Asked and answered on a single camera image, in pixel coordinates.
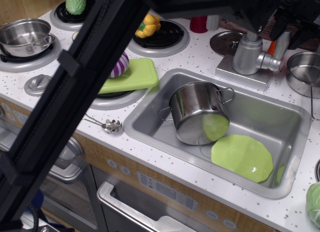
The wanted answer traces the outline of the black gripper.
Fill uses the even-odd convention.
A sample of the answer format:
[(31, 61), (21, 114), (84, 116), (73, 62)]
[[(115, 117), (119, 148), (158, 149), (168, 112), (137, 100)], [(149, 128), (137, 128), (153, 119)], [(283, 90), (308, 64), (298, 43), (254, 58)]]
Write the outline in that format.
[(296, 32), (288, 49), (295, 50), (310, 39), (320, 38), (320, 0), (283, 0), (274, 20), (270, 39), (277, 40), (291, 25), (296, 28)]

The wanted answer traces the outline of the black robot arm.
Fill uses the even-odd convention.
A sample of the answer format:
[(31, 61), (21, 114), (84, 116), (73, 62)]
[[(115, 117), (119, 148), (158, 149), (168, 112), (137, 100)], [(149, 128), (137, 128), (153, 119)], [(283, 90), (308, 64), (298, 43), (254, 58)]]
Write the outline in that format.
[[(0, 160), (0, 225), (18, 230), (20, 217), (47, 176), (72, 133), (84, 128), (82, 118), (107, 79), (121, 53), (148, 10), (166, 18), (222, 15), (251, 32), (260, 32), (283, 0), (97, 0), (78, 40), (59, 56), (59, 67), (37, 102), (11, 150)], [(305, 213), (309, 185), (304, 169), (314, 164), (319, 152), (309, 145), (294, 169), (286, 166), (293, 189), (280, 201), (267, 199), (256, 209), (255, 193), (240, 193), (236, 182), (202, 172), (178, 159), (170, 165), (160, 159), (162, 152), (124, 152), (126, 158), (145, 163), (179, 188), (199, 193), (233, 207), (249, 217), (280, 231), (316, 231)]]

